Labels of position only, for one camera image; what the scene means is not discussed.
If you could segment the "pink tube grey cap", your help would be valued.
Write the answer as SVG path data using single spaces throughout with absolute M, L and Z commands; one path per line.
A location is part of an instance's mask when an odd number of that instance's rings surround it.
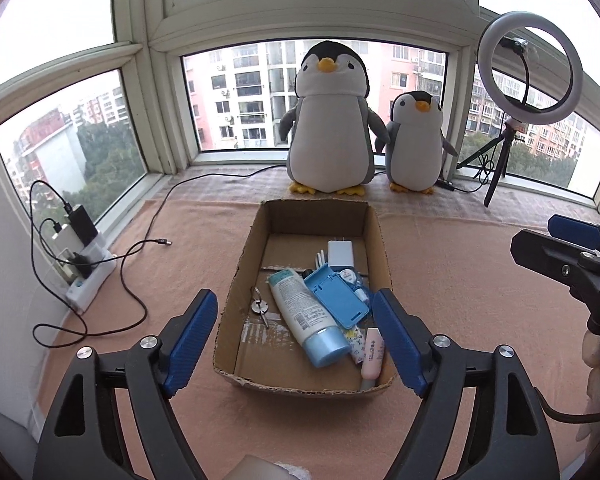
M 384 364 L 385 341 L 377 327 L 366 330 L 364 359 L 361 367 L 361 390 L 374 388 Z

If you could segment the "cardboard box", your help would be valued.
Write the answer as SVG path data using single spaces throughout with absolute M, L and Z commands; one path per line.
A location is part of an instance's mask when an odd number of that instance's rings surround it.
M 254 217 L 213 350 L 229 382 L 270 393 L 356 398 L 387 389 L 390 358 L 364 377 L 374 293 L 391 287 L 376 210 L 355 200 L 268 200 Z

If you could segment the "white lotion tube blue cap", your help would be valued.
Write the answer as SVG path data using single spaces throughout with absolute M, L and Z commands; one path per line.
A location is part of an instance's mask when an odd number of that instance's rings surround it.
M 335 364 L 349 353 L 337 322 L 295 270 L 272 274 L 268 286 L 288 330 L 314 367 Z

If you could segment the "blue correction tape dispenser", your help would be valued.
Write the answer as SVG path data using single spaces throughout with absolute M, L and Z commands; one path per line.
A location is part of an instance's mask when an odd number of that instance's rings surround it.
M 358 272 L 351 268 L 345 268 L 339 271 L 338 274 L 350 287 L 352 292 L 354 292 L 355 296 L 358 297 L 358 300 L 362 301 L 366 306 L 369 306 L 372 302 L 373 294 L 364 284 L 362 278 L 358 275 Z

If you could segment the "white usb wall charger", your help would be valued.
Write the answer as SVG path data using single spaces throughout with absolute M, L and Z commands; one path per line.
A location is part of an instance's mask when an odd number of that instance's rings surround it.
M 329 240 L 327 242 L 327 264 L 335 272 L 355 267 L 352 240 Z

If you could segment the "black tripod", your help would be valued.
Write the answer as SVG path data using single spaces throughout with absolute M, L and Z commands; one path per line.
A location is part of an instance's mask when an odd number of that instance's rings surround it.
M 456 168 L 460 169 L 468 166 L 475 160 L 480 162 L 480 170 L 489 179 L 489 186 L 483 200 L 483 205 L 486 207 L 490 206 L 494 192 L 498 187 L 498 181 L 506 175 L 509 154 L 515 138 L 516 130 L 509 124 L 506 124 L 497 138 L 484 144 L 482 148 L 479 148 L 456 164 Z

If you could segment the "white power strip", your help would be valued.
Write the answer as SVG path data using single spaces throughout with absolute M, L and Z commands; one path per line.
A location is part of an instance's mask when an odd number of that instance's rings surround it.
M 88 278 L 79 276 L 69 286 L 66 299 L 79 314 L 83 314 L 93 302 L 99 289 L 108 276 L 114 272 L 116 262 L 114 255 L 106 249 L 95 247 L 81 252 L 92 265 L 92 272 Z

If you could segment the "white charger brick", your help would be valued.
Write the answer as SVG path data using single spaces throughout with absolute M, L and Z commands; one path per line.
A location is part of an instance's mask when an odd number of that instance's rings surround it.
M 72 263 L 74 257 L 84 249 L 82 240 L 68 224 L 63 224 L 60 231 L 52 236 L 52 243 L 57 250 L 58 258 L 68 263 Z

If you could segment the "small penguin plush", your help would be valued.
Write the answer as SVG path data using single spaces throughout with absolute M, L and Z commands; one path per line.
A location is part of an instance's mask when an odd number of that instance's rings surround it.
M 388 141 L 377 138 L 375 152 L 386 152 L 386 174 L 393 192 L 432 194 L 442 169 L 442 153 L 457 157 L 442 133 L 443 113 L 429 92 L 401 93 L 391 105 Z

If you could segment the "black charger brick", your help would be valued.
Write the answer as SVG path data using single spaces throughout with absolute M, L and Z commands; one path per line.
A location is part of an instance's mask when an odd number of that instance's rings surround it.
M 69 224 L 84 246 L 88 246 L 97 237 L 98 229 L 83 205 L 65 206 Z

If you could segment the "large penguin plush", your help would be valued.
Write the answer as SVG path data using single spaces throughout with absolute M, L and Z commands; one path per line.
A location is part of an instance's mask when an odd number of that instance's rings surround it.
M 367 104 L 366 66 L 355 50 L 332 40 L 309 48 L 294 78 L 296 105 L 279 121 L 290 139 L 289 191 L 362 196 L 375 175 L 370 138 L 387 143 L 385 122 Z

